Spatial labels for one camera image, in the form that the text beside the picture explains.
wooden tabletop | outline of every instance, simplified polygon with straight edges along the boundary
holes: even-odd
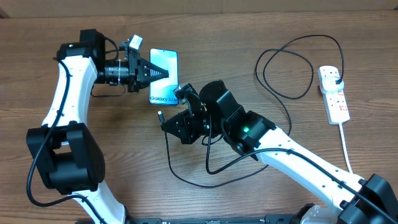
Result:
[[[76,202],[50,208],[29,202],[25,185],[32,157],[25,135],[29,128],[40,127],[50,108],[58,80],[58,65],[52,57],[62,43],[78,42],[80,30],[91,28],[116,43],[139,34],[144,38],[144,58],[149,58],[151,48],[176,50],[180,83],[189,82],[199,91],[208,82],[222,79],[246,111],[262,114],[285,131],[288,125],[283,108],[254,78],[258,56],[302,35],[336,38],[346,65],[345,93],[351,120],[344,129],[352,168],[366,179],[373,173],[381,175],[398,192],[397,21],[396,11],[1,19],[0,223],[73,223],[88,218]],[[288,49],[304,55],[315,69],[305,97],[282,99],[292,117],[291,137],[346,169],[338,126],[328,124],[316,73],[322,65],[341,69],[339,51],[333,41],[323,37],[300,40]],[[262,60],[259,71],[264,64]],[[308,86],[311,71],[302,59],[280,54],[266,75],[276,90],[298,96]],[[118,91],[102,85],[96,86],[95,93]],[[120,98],[90,99],[88,127],[105,156],[106,182],[132,216],[261,217],[296,213],[309,202],[322,204],[273,167],[217,189],[201,189],[176,179],[167,166],[157,111],[162,110],[167,119],[185,108],[150,105],[148,88]],[[173,136],[169,140],[176,173],[198,184],[219,184],[263,167],[245,159],[210,176],[205,170],[206,149],[200,141],[181,145]],[[210,168],[221,167],[237,156],[225,142],[217,143]],[[37,173],[32,185],[41,202],[60,198],[56,190],[44,187]]]

power strip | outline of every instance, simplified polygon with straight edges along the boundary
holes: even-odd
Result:
[[[353,173],[348,160],[348,153],[343,131],[343,123],[349,120],[347,101],[344,95],[344,82],[336,84],[335,80],[340,77],[338,69],[333,66],[322,66],[318,69],[318,78],[320,89],[325,103],[326,115],[329,124],[338,124],[341,135],[341,143],[343,145],[344,157],[346,159],[347,168]]]

power adapter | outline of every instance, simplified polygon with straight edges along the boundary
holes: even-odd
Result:
[[[344,81],[339,84],[336,83],[336,80],[340,78],[338,69],[329,65],[318,69],[318,78],[329,124],[338,124],[339,126],[347,168],[350,173],[353,173],[348,160],[343,131],[343,123],[349,120],[347,102],[343,91]]]

wall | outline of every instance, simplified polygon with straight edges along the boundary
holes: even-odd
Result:
[[[0,0],[0,15],[21,17],[388,10],[398,0]]]

